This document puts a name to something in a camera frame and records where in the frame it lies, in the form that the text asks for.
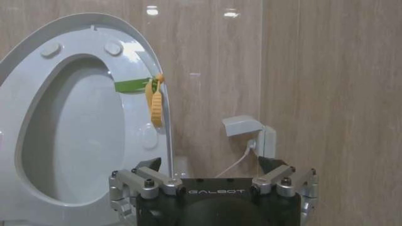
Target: toilet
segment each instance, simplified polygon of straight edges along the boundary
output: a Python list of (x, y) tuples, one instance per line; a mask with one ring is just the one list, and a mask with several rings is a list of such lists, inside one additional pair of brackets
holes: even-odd
[(144, 92), (115, 82), (162, 73), (154, 50), (119, 18), (84, 13), (42, 27), (0, 62), (0, 222), (118, 225), (108, 176), (162, 157), (173, 175), (170, 103), (151, 122)]

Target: white power cord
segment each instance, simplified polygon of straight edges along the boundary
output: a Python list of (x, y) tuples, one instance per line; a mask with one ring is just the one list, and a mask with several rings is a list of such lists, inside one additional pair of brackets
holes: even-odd
[(221, 173), (221, 174), (218, 174), (217, 176), (215, 176), (215, 178), (218, 178), (218, 177), (221, 177), (233, 167), (235, 167), (235, 165), (238, 165), (239, 164), (239, 162), (246, 158), (246, 156), (250, 154), (250, 150), (251, 149), (255, 149), (255, 146), (257, 146), (257, 142), (255, 142), (255, 140), (254, 139), (251, 139), (251, 140), (249, 140), (247, 141), (247, 147), (246, 147), (246, 151), (245, 151), (245, 154), (243, 154), (243, 156), (241, 157), (241, 159), (229, 167), (229, 168), (226, 168), (226, 170)]

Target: marble tile wall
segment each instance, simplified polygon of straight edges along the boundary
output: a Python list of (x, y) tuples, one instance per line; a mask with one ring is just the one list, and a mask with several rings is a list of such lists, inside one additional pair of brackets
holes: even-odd
[[(195, 176), (215, 176), (246, 147), (226, 137), (222, 118), (259, 117), (262, 1), (0, 0), (0, 58), (46, 23), (82, 12), (115, 15), (146, 36), (167, 77), (175, 152)], [(255, 172), (250, 156), (227, 176)]]
[(314, 166), (311, 226), (402, 225), (402, 3), (267, 0), (261, 119)]

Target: silver metal bracket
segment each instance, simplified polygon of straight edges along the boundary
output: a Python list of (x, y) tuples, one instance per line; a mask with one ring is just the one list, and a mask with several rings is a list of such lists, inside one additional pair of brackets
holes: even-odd
[(120, 222), (127, 226), (136, 225), (135, 198), (154, 199), (159, 195), (159, 188), (167, 195), (178, 195), (183, 182), (171, 179), (148, 167), (128, 171), (114, 171), (108, 178), (111, 207), (119, 212)]
[(301, 225), (306, 225), (309, 215), (318, 204), (318, 175), (314, 169), (295, 170), (294, 167), (282, 165), (266, 175), (253, 178), (253, 187), (258, 194), (265, 195), (271, 192), (271, 187), (277, 185), (277, 193), (283, 197), (301, 195)]
[(271, 186), (277, 184), (277, 181), (287, 177), (291, 173), (293, 168), (282, 165), (263, 176), (253, 178), (253, 186), (258, 188), (259, 194), (269, 194)]
[(160, 185), (163, 193), (167, 195), (177, 195), (178, 191), (183, 187), (183, 182), (181, 179), (174, 179), (165, 174), (156, 172), (148, 167), (142, 167), (138, 169), (136, 174), (143, 178), (150, 178)]

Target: beige wall tile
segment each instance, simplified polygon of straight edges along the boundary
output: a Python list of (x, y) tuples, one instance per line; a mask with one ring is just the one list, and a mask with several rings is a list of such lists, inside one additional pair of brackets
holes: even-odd
[[(402, 3), (305, 0), (295, 18), (289, 2), (269, 0), (269, 18), (298, 26), (269, 36), (262, 120), (278, 131), (278, 156), (318, 169), (309, 225), (401, 225)], [(285, 29), (265, 23), (269, 33)]]

